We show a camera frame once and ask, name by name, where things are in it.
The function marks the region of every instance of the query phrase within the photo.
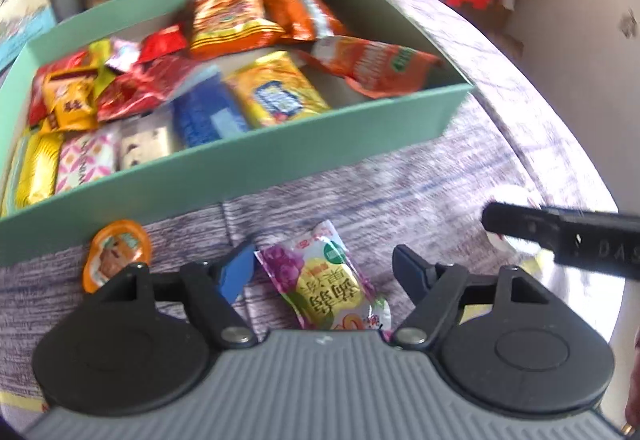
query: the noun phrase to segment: person's hand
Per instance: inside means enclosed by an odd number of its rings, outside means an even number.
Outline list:
[[[638,429],[640,426],[640,330],[636,333],[634,345],[636,356],[629,380],[629,397],[626,401],[625,418],[633,428]]]

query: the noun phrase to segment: green box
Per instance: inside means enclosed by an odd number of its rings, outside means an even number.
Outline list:
[[[360,37],[442,55],[386,0],[325,1]],[[149,33],[166,24],[184,2],[112,0],[63,22],[22,50],[0,89],[0,192],[25,125],[37,68],[110,34]],[[435,138],[470,89],[446,60],[431,73],[430,89],[423,92],[347,105],[117,172],[1,218],[0,265],[86,243],[116,219],[158,221]]]

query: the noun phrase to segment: orange snack bag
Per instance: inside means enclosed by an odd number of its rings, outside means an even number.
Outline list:
[[[82,271],[82,287],[93,293],[129,263],[151,261],[151,241],[135,221],[120,219],[108,224],[91,241]]]
[[[263,1],[270,19],[285,30],[281,41],[315,41],[346,33],[344,25],[322,0]]]
[[[284,29],[265,19],[262,0],[193,0],[191,55],[206,60],[271,46]]]
[[[424,88],[435,55],[386,42],[335,36],[320,39],[311,54],[300,52],[312,65],[337,76],[369,98],[387,98]]]

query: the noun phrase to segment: pink patterned wrapper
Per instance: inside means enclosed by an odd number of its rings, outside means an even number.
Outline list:
[[[117,124],[66,141],[60,153],[56,194],[114,173],[119,142]]]

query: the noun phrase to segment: white wall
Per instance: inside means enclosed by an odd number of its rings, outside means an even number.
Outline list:
[[[517,0],[507,31],[524,43],[522,71],[583,145],[621,211],[640,214],[640,29],[618,29],[640,0]],[[617,425],[640,325],[640,284],[627,282],[611,346],[616,371],[602,408]]]

